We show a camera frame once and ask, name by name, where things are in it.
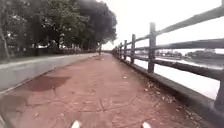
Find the red brick path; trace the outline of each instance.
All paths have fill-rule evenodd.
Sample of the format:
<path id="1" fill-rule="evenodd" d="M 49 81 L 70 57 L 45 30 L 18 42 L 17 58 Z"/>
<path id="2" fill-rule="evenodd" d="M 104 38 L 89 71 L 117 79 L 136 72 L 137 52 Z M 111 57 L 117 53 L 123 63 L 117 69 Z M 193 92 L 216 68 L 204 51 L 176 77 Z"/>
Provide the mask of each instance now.
<path id="1" fill-rule="evenodd" d="M 40 76 L 0 99 L 18 128 L 210 128 L 155 83 L 110 55 L 96 56 Z"/>

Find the river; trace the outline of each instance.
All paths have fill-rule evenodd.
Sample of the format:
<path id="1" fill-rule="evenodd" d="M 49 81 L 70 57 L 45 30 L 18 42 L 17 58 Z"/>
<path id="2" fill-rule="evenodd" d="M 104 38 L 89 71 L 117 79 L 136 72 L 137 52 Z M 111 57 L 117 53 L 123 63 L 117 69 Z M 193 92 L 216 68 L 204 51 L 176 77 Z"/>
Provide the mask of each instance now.
<path id="1" fill-rule="evenodd" d="M 210 65 L 210 64 L 208 65 L 208 64 L 201 64 L 201 63 L 199 64 L 199 63 L 194 63 L 194 62 L 189 62 L 184 60 L 167 60 L 167 61 L 177 61 L 177 62 L 190 64 L 190 65 L 197 65 L 197 66 L 214 68 L 214 69 L 222 69 L 222 67 L 218 65 Z M 147 62 L 137 60 L 137 59 L 135 59 L 135 64 L 145 69 L 147 69 L 148 67 Z M 166 78 L 169 78 L 211 99 L 216 98 L 218 89 L 220 86 L 220 82 L 218 80 L 196 75 L 190 72 L 181 71 L 181 70 L 170 68 L 170 67 L 157 65 L 157 64 L 155 65 L 155 73 L 162 75 Z"/>

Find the tree foliage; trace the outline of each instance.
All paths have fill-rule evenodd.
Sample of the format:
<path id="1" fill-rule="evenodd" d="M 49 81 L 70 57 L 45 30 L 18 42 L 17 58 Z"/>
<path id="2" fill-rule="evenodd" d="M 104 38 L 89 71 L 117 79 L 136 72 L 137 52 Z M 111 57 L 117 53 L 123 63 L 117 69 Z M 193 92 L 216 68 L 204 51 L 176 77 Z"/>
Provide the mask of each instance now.
<path id="1" fill-rule="evenodd" d="M 0 0 L 0 53 L 96 49 L 116 38 L 116 24 L 107 5 L 95 0 Z"/>

